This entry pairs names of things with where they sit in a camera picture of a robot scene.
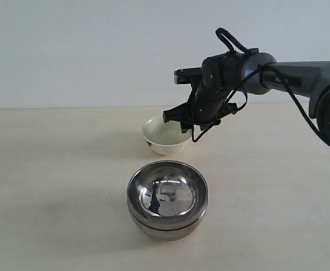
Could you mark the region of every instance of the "stainless steel bowl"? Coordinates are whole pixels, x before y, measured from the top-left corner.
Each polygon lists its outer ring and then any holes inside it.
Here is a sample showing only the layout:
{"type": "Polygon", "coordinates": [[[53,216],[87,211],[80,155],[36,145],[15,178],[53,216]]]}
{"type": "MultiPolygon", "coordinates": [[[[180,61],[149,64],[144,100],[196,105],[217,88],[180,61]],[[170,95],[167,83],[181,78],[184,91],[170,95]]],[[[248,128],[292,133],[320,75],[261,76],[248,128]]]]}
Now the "stainless steel bowl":
{"type": "Polygon", "coordinates": [[[199,225],[208,202],[207,184],[195,168],[179,161],[156,161],[139,169],[127,187],[132,220],[163,241],[186,237],[199,225]]]}

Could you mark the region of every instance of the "robotic arm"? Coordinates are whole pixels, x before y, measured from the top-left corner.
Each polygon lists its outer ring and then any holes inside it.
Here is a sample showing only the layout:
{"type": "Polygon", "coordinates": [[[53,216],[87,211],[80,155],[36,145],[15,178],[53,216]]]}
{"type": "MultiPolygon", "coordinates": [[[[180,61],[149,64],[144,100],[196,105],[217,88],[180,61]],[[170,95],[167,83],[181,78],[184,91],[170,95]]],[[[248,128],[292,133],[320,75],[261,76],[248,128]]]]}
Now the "robotic arm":
{"type": "Polygon", "coordinates": [[[276,89],[290,94],[314,132],[330,146],[330,61],[277,62],[270,54],[245,48],[223,28],[216,35],[229,51],[206,58],[200,68],[174,72],[175,84],[191,84],[192,92],[187,102],[163,112],[164,122],[180,122],[184,133],[198,125],[201,137],[223,117],[245,106],[238,108],[229,102],[235,91],[248,97],[276,89]],[[308,115],[295,95],[310,98],[308,115]],[[316,119],[319,130],[310,119],[316,119]]]}

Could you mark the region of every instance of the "bowl rim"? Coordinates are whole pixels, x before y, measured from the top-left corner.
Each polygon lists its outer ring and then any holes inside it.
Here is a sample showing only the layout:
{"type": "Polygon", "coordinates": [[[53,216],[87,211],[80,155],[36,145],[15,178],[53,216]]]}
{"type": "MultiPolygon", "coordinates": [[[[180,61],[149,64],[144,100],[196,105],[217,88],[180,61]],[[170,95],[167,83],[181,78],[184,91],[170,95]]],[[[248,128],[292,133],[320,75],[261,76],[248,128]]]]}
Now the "bowl rim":
{"type": "Polygon", "coordinates": [[[157,145],[157,146],[161,146],[161,147],[175,147],[175,146],[183,145],[183,144],[187,143],[187,142],[191,139],[192,134],[189,132],[190,130],[188,130],[188,131],[187,131],[187,133],[188,133],[188,138],[187,138],[186,140],[180,142],[180,143],[177,143],[177,144],[167,144],[167,145],[165,145],[165,144],[159,144],[159,143],[156,143],[156,142],[153,142],[153,141],[149,140],[148,137],[145,135],[145,132],[144,132],[144,131],[145,131],[145,128],[146,128],[146,125],[147,125],[149,122],[151,122],[151,121],[153,121],[153,120],[155,120],[155,119],[157,119],[157,118],[160,118],[160,117],[161,117],[161,116],[154,116],[154,117],[148,119],[145,123],[143,123],[143,125],[141,126],[141,135],[142,135],[142,137],[144,138],[144,140],[148,141],[148,142],[151,143],[152,145],[157,145]]]}
{"type": "Polygon", "coordinates": [[[201,217],[203,215],[203,213],[205,212],[206,208],[207,208],[207,204],[208,204],[208,185],[207,182],[204,178],[204,176],[197,170],[195,169],[193,166],[181,162],[181,161],[177,161],[177,160],[158,160],[158,161],[154,161],[151,162],[149,164],[144,165],[143,167],[141,167],[139,170],[136,171],[136,173],[134,173],[132,175],[132,177],[130,178],[128,185],[127,185],[127,190],[126,190],[126,196],[127,196],[127,205],[129,208],[129,211],[131,213],[131,215],[133,215],[139,222],[141,222],[142,224],[144,224],[147,227],[153,228],[153,229],[158,229],[158,230],[176,230],[179,228],[184,228],[188,225],[191,225],[192,223],[194,223],[195,221],[197,221],[199,219],[199,217],[201,217]],[[193,217],[188,217],[187,220],[181,220],[180,222],[177,223],[173,223],[173,224],[159,224],[157,222],[151,221],[146,217],[143,217],[140,215],[139,211],[137,210],[137,208],[135,208],[135,206],[132,204],[130,197],[129,197],[129,188],[133,182],[133,180],[135,179],[135,177],[146,167],[149,167],[151,165],[154,164],[160,164],[160,163],[175,163],[175,164],[180,164],[183,165],[185,167],[189,167],[190,169],[192,169],[193,171],[196,172],[196,174],[198,174],[200,176],[201,181],[203,182],[203,185],[205,187],[205,197],[203,202],[197,206],[198,211],[194,213],[193,217]]]}

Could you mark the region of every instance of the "beige table surface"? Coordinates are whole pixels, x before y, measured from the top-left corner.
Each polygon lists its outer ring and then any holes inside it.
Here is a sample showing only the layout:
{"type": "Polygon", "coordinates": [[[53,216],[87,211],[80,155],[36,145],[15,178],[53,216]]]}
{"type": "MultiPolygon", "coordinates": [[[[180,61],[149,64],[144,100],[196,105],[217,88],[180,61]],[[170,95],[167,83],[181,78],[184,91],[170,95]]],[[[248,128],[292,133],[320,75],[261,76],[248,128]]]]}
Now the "beige table surface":
{"type": "Polygon", "coordinates": [[[140,136],[163,109],[0,110],[0,270],[330,271],[330,148],[294,104],[249,104],[171,156],[140,136]],[[209,186],[199,228],[171,243],[126,205],[132,174],[162,159],[209,186]]]}

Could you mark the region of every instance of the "white ceramic bowl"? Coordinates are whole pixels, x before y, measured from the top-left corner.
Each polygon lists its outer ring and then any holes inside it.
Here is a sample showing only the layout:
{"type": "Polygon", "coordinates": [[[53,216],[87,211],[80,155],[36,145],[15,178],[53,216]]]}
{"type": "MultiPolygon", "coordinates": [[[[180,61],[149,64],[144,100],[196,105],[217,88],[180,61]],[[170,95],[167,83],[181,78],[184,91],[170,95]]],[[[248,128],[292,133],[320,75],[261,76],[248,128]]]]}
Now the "white ceramic bowl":
{"type": "Polygon", "coordinates": [[[159,154],[169,155],[182,151],[188,145],[192,131],[181,132],[180,123],[164,123],[162,116],[157,116],[142,126],[142,136],[151,149],[159,154]]]}

